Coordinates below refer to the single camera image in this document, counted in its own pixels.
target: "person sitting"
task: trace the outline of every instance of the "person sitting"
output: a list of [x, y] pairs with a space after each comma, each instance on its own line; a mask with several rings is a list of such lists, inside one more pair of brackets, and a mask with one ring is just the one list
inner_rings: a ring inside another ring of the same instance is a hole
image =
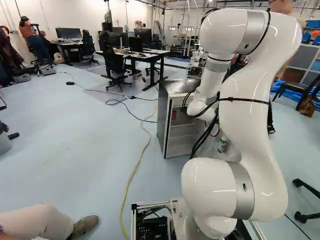
[[9, 29], [0, 26], [0, 64], [2, 64], [6, 78], [1, 79], [0, 84], [7, 87], [14, 81], [13, 77], [21, 71], [21, 64], [24, 61], [22, 56], [12, 47], [9, 38]]
[[55, 53], [59, 52], [58, 46], [56, 44], [52, 45], [51, 42], [48, 39], [46, 39], [47, 34], [45, 31], [41, 30], [39, 36], [40, 36], [43, 44], [45, 45], [46, 49], [48, 50], [50, 57], [52, 59], [54, 59]]
[[99, 222], [96, 215], [74, 222], [51, 204], [0, 212], [0, 240], [73, 240], [92, 231]]
[[44, 45], [41, 38], [37, 35], [35, 29], [31, 26], [30, 20], [27, 16], [22, 16], [19, 22], [19, 30], [21, 35], [26, 40], [29, 47], [33, 48], [40, 65], [45, 64], [45, 59], [52, 66], [53, 59]]

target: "yellow cable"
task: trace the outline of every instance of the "yellow cable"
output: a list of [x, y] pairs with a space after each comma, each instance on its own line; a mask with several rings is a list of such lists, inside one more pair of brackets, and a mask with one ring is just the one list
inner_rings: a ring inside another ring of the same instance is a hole
[[125, 203], [126, 203], [126, 200], [127, 200], [127, 195], [128, 195], [128, 191], [129, 191], [129, 187], [130, 187], [131, 181], [132, 181], [133, 177], [135, 176], [136, 171], [137, 171], [137, 169], [138, 169], [138, 167], [140, 165], [141, 159], [142, 159], [142, 157], [143, 157], [143, 155], [144, 155], [144, 153], [145, 153], [145, 151], [146, 151], [147, 147], [149, 146], [149, 144], [151, 142], [151, 139], [152, 139], [151, 133], [147, 129], [144, 128], [144, 121], [149, 119], [149, 118], [151, 118], [155, 113], [156, 113], [156, 110], [154, 110], [154, 112], [151, 115], [147, 116], [145, 119], [143, 119], [143, 121], [141, 121], [142, 129], [149, 134], [149, 141], [145, 145], [145, 147], [143, 148], [143, 150], [141, 152], [141, 155], [140, 155], [140, 159], [137, 162], [137, 164], [135, 165], [135, 167], [134, 167], [134, 169], [133, 169], [133, 171], [132, 171], [132, 173], [131, 173], [131, 175], [129, 177], [129, 180], [128, 180], [127, 184], [126, 184], [126, 187], [125, 187], [125, 193], [124, 193], [124, 197], [123, 197], [123, 201], [122, 201], [122, 205], [121, 205], [121, 211], [120, 211], [120, 225], [121, 225], [122, 232], [123, 232], [123, 235], [124, 235], [126, 240], [128, 240], [128, 235], [127, 235], [126, 229], [124, 227], [124, 223], [123, 223], [123, 220], [122, 220], [122, 214], [123, 214], [123, 211], [124, 211], [124, 207], [125, 207]]

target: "hair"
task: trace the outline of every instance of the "hair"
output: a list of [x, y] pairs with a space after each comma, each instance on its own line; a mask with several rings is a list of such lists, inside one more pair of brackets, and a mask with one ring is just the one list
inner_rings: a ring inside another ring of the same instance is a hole
[[27, 16], [22, 16], [19, 22], [20, 27], [24, 27], [26, 22], [29, 21], [30, 19]]
[[9, 28], [7, 28], [7, 27], [4, 26], [4, 25], [1, 25], [1, 26], [0, 26], [0, 29], [5, 29], [5, 30], [8, 32], [8, 34], [10, 33]]

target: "chair wheel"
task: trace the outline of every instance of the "chair wheel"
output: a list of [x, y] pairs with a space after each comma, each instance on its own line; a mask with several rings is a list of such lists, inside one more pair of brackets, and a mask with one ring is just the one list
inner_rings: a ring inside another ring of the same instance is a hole
[[297, 188], [302, 187], [302, 181], [299, 178], [296, 178], [292, 181], [293, 185], [295, 185]]
[[303, 223], [305, 224], [307, 222], [307, 218], [306, 218], [306, 215], [303, 215], [301, 214], [301, 212], [297, 211], [295, 214], [294, 214], [294, 219], [299, 221], [300, 223]]

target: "person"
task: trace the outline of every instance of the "person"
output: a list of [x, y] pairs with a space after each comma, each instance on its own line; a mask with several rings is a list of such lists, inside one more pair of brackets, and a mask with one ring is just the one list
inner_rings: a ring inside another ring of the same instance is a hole
[[47, 34], [45, 31], [41, 30], [39, 36], [40, 36], [43, 44], [45, 45], [47, 51], [49, 52], [50, 57], [52, 59], [54, 59], [55, 53], [59, 52], [58, 46], [56, 44], [51, 44], [51, 42], [48, 39], [46, 39]]
[[6, 26], [0, 26], [0, 64], [3, 66], [1, 69], [5, 71], [6, 77], [1, 77], [0, 84], [3, 87], [11, 85], [14, 81], [13, 77], [21, 71], [21, 64], [24, 59], [12, 47], [9, 38], [9, 29]]
[[92, 231], [99, 222], [96, 215], [74, 222], [51, 204], [29, 206], [0, 213], [0, 240], [74, 240]]
[[41, 38], [31, 26], [30, 20], [27, 16], [21, 17], [19, 22], [19, 30], [23, 38], [26, 40], [28, 46], [35, 50], [39, 64], [45, 64], [45, 59], [47, 59], [48, 63], [52, 66], [54, 62]]
[[[294, 15], [294, 2], [293, 0], [270, 0], [269, 1], [269, 10], [270, 12], [286, 14], [286, 15]], [[286, 63], [279, 69], [279, 71], [274, 76], [274, 80], [278, 81], [281, 80], [284, 76], [284, 73], [289, 65], [290, 61], [292, 60], [293, 56], [286, 61]], [[272, 104], [269, 101], [269, 111], [267, 117], [267, 129], [269, 134], [273, 134], [276, 132], [275, 127], [273, 125], [273, 116], [272, 116]]]

